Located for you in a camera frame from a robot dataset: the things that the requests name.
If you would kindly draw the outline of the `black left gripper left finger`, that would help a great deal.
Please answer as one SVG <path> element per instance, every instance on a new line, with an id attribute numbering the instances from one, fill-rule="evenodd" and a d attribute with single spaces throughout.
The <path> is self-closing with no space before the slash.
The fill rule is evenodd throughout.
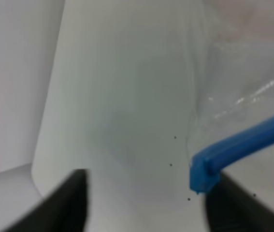
<path id="1" fill-rule="evenodd" d="M 5 231 L 83 232 L 88 215 L 88 173 L 85 169 L 78 169 L 40 205 Z"/>

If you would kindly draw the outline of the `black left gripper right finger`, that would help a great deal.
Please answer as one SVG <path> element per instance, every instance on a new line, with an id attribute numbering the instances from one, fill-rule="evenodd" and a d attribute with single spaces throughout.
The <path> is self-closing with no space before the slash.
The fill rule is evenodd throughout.
<path id="1" fill-rule="evenodd" d="M 211 232 L 274 232 L 274 212 L 225 173 L 205 195 L 204 207 Z"/>

